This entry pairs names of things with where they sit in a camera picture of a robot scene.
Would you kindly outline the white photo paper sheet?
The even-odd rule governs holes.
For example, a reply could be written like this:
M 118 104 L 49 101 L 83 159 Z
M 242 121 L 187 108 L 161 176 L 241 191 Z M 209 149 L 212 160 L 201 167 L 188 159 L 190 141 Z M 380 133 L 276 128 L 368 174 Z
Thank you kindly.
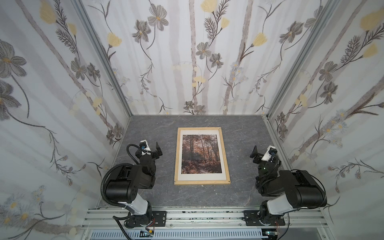
M 221 174 L 217 135 L 183 135 L 182 174 Z

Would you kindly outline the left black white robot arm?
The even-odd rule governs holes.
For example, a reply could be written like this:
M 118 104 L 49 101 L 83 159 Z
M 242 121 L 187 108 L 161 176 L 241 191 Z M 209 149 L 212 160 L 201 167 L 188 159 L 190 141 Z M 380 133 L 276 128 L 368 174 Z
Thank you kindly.
M 107 171 L 101 182 L 101 196 L 111 206 L 128 211 L 126 217 L 113 219 L 122 229 L 155 225 L 155 217 L 149 201 L 138 193 L 139 189 L 152 189 L 156 181 L 156 160 L 163 155 L 158 144 L 152 151 L 146 140 L 139 145 L 127 145 L 127 153 L 135 164 L 117 164 Z

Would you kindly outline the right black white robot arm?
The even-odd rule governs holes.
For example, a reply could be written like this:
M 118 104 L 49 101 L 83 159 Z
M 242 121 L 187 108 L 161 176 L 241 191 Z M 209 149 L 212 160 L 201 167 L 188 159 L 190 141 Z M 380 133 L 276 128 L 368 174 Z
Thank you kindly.
M 284 226 L 284 215 L 301 209 L 316 209 L 327 204 L 326 190 L 319 180 L 307 171 L 279 170 L 282 161 L 278 150 L 269 146 L 265 154 L 254 147 L 250 158 L 258 165 L 255 187 L 263 197 L 272 197 L 264 201 L 256 213 L 245 214 L 252 225 Z

